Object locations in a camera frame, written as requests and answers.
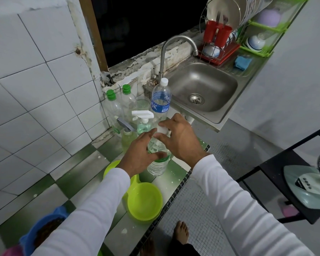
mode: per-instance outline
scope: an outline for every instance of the foot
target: foot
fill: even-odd
[[[155,246],[152,238],[148,238],[143,245],[140,256],[155,256]]]
[[[181,242],[181,244],[186,244],[188,240],[188,227],[184,222],[178,221],[175,226],[173,237],[174,239]]]

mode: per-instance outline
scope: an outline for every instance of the fork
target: fork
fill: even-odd
[[[226,17],[225,15],[223,15],[223,28],[225,27],[225,25],[228,23],[229,18]]]
[[[220,20],[220,11],[218,11],[218,12],[217,12],[217,19],[216,19],[216,22],[217,22],[217,23],[219,23],[219,20]]]

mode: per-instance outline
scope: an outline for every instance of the black pants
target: black pants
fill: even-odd
[[[182,244],[178,240],[172,239],[170,246],[168,247],[168,256],[200,256],[200,254],[194,249],[193,245],[187,243]]]

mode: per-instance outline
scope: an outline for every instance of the tiled countertop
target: tiled countertop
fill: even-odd
[[[105,168],[122,157],[120,139],[107,131],[2,208],[0,250],[16,245],[38,219],[57,206],[64,205],[69,213],[74,211],[100,184]],[[161,176],[154,177],[147,171],[141,173],[141,182],[151,182],[162,192],[164,207],[161,214],[153,223],[137,224],[120,203],[101,248],[103,255],[137,255],[189,178],[189,170],[183,161],[172,158]]]

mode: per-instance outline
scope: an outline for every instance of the long-sleeve white shirt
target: long-sleeve white shirt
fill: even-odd
[[[201,159],[191,176],[212,203],[238,255],[314,255],[243,190],[214,155]],[[129,185],[130,178],[124,170],[111,169],[98,189],[34,251],[33,256],[96,256]]]

